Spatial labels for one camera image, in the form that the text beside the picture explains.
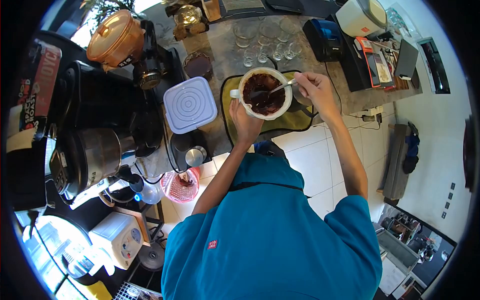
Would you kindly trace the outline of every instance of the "spoon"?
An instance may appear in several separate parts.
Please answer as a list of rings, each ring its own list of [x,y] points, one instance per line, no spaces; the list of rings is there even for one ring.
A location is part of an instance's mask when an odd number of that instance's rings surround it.
[[[297,80],[294,78],[294,79],[288,81],[286,84],[282,84],[281,86],[278,86],[271,91],[251,91],[249,96],[250,96],[250,99],[257,98],[257,97],[262,97],[262,98],[268,99],[268,97],[273,92],[276,92],[276,91],[278,91],[282,88],[285,88],[287,86],[291,86],[291,85],[296,84],[296,83],[297,83]]]

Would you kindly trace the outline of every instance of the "pink plastic bag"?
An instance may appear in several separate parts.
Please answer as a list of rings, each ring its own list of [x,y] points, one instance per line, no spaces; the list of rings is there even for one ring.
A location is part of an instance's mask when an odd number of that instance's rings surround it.
[[[160,180],[160,188],[170,200],[185,203],[195,199],[200,188],[199,181],[200,168],[198,167],[190,168],[182,174],[170,171]]]

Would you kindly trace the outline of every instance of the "hand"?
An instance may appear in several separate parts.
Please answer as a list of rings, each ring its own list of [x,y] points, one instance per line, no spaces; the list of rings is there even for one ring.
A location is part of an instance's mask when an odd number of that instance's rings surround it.
[[[228,111],[237,129],[238,139],[236,144],[246,147],[245,150],[248,150],[260,134],[264,120],[247,115],[245,107],[236,98],[230,102]]]
[[[333,99],[332,87],[327,76],[312,72],[295,72],[293,76],[300,85],[299,90],[301,94],[312,101],[323,121],[328,124],[336,118],[341,118]]]

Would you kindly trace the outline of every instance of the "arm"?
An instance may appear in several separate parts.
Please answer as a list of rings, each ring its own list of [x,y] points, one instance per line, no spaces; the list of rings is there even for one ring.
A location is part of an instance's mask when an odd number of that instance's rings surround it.
[[[206,214],[212,207],[222,202],[243,157],[247,153],[248,148],[255,142],[262,129],[264,120],[248,116],[245,108],[240,104],[238,99],[232,99],[228,111],[237,129],[237,143],[220,170],[218,170],[212,182],[210,182],[198,199],[197,204],[195,204],[193,208],[192,215]]]
[[[312,100],[320,117],[328,125],[338,152],[345,188],[348,195],[360,195],[367,199],[367,174],[355,150],[350,133],[333,99],[330,80],[327,76],[311,72],[295,73],[303,96]]]

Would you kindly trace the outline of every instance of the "stainless steel pot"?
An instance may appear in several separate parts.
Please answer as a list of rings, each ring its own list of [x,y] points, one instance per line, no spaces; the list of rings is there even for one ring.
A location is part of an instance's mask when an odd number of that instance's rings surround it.
[[[136,161],[136,145],[128,131],[109,128],[83,129],[59,136],[50,160],[57,191],[76,196],[120,167]]]

